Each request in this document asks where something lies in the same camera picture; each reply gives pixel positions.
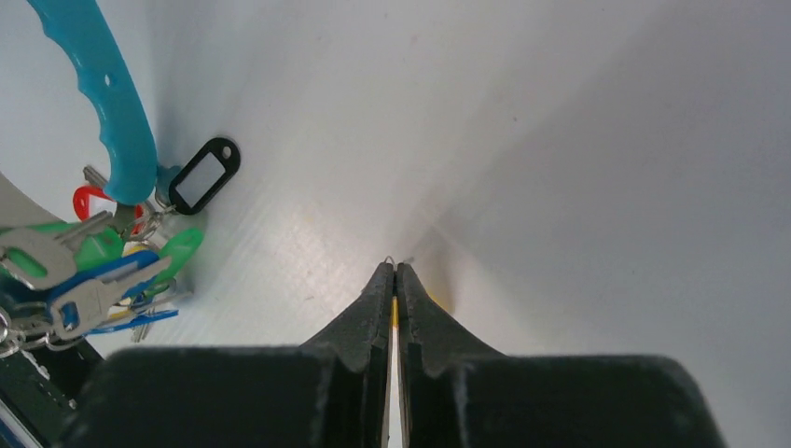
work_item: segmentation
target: silver key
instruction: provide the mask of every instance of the silver key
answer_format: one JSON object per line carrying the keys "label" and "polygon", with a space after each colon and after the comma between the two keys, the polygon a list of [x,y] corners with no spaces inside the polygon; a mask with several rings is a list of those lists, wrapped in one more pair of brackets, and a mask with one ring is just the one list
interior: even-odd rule
{"label": "silver key", "polygon": [[[54,237],[24,227],[7,231],[0,235],[0,265],[30,289],[55,287],[77,273],[75,254],[85,238],[103,231],[112,218],[110,212],[102,212]],[[44,268],[45,275],[35,277],[27,273],[8,257],[9,249],[20,250],[34,259]]]}
{"label": "silver key", "polygon": [[[123,300],[129,289],[140,285],[161,273],[171,265],[171,258],[165,257],[145,268],[121,279],[104,283],[92,278],[72,288],[49,306],[52,315],[52,329],[63,340],[74,339],[91,329],[102,325],[107,319],[110,308]],[[72,328],[63,324],[62,308],[69,303],[76,307],[79,322]]]}
{"label": "silver key", "polygon": [[[151,308],[150,310],[146,311],[145,314],[153,315],[154,311],[155,311],[154,308]],[[151,330],[151,325],[153,324],[151,322],[148,322],[147,324],[143,324],[132,329],[132,342],[133,343],[142,342],[143,339],[145,339],[146,336],[148,336],[148,332]]]}
{"label": "silver key", "polygon": [[82,175],[85,176],[85,181],[93,185],[97,189],[104,189],[107,185],[107,179],[101,175],[96,168],[88,165],[82,169]]}

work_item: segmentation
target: blue object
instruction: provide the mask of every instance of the blue object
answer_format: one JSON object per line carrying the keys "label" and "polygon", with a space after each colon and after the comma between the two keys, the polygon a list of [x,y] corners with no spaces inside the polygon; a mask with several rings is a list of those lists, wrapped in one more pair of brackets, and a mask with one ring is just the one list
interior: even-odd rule
{"label": "blue object", "polygon": [[[76,287],[77,285],[86,280],[90,280],[91,278],[96,278],[107,283],[129,275],[130,273],[139,271],[146,266],[155,263],[159,259],[160,256],[157,255],[156,252],[151,250],[141,250],[122,259],[115,259],[109,263],[103,264],[102,266],[77,273],[72,278],[54,287],[49,293],[47,302],[52,303],[55,299],[61,297],[73,287]],[[143,291],[145,291],[151,286],[152,283],[154,283],[155,278],[156,275],[145,282],[128,289],[126,293],[124,293],[123,297],[133,297],[138,294],[142,294]],[[62,308],[62,313],[64,325],[74,324],[79,321],[79,316],[76,313],[76,307],[73,304],[64,306]]]}
{"label": "blue object", "polygon": [[92,329],[85,334],[106,334],[106,333],[115,333],[116,331],[121,331],[123,329],[133,329],[134,327],[139,327],[141,325],[150,324],[152,322],[156,322],[158,320],[164,320],[171,317],[176,317],[178,315],[178,310],[166,310],[166,311],[157,311],[153,315],[138,315],[136,318],[132,319],[130,322],[125,324],[114,325],[111,327],[101,327],[98,329]]}
{"label": "blue object", "polygon": [[99,140],[110,156],[104,193],[118,203],[148,199],[157,181],[157,149],[146,112],[116,40],[94,0],[28,0],[44,34],[74,64],[77,87],[99,116]]}
{"label": "blue object", "polygon": [[132,304],[130,308],[139,308],[141,306],[146,306],[151,304],[154,301],[154,296],[147,296],[146,294],[138,294],[134,299],[132,299]]}

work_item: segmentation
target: yellow object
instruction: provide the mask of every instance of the yellow object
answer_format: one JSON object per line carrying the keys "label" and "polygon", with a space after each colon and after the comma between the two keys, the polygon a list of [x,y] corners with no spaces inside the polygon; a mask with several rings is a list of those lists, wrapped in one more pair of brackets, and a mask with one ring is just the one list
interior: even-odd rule
{"label": "yellow object", "polygon": [[146,247],[144,245],[133,245],[132,247],[130,247],[130,248],[128,248],[128,249],[126,249],[124,251],[124,257],[126,257],[128,255],[131,255],[131,254],[134,254],[134,253],[137,253],[137,252],[140,252],[141,250],[147,250],[147,249],[148,249],[148,247]]}
{"label": "yellow object", "polygon": [[398,327],[398,301],[396,299],[393,299],[393,313],[391,317],[390,321],[393,322],[393,328]]}
{"label": "yellow object", "polygon": [[116,317],[123,317],[123,316],[126,316],[126,315],[130,315],[131,313],[132,313],[131,311],[119,311],[117,313],[111,314],[108,317],[108,319],[115,319]]}
{"label": "yellow object", "polygon": [[[426,291],[426,294],[428,294],[428,297],[430,297],[431,300],[439,306],[439,308],[442,308],[442,311],[445,313],[448,312],[448,308],[446,308],[441,302],[437,301],[437,299],[435,299],[430,292]],[[393,299],[393,315],[390,320],[393,322],[394,328],[398,327],[398,301],[396,299]]]}

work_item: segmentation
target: red key tag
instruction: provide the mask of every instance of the red key tag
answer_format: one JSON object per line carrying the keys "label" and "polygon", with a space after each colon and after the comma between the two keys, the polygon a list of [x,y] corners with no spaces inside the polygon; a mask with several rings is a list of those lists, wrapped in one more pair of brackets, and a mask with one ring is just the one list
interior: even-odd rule
{"label": "red key tag", "polygon": [[[101,212],[101,209],[109,210],[113,213],[115,213],[116,209],[115,202],[108,198],[103,191],[97,189],[93,185],[84,185],[76,189],[74,197],[72,198],[72,204],[75,208],[76,217],[78,217],[80,221],[84,221],[89,217]],[[143,207],[136,205],[134,207],[134,217],[142,216]],[[134,226],[132,234],[137,233],[142,228],[143,223]]]}

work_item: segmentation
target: white surface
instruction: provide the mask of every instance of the white surface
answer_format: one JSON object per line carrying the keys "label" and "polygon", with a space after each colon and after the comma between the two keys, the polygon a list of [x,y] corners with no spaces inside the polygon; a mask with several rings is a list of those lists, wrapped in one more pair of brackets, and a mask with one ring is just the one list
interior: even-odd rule
{"label": "white surface", "polygon": [[[148,342],[299,343],[413,256],[496,348],[676,357],[731,446],[791,445],[791,3],[100,6],[162,161],[243,155]],[[92,107],[24,2],[0,61],[0,170],[70,217]]]}
{"label": "white surface", "polygon": [[203,195],[225,173],[222,163],[209,153],[189,172],[187,177],[176,186],[176,191],[190,207],[201,200]]}

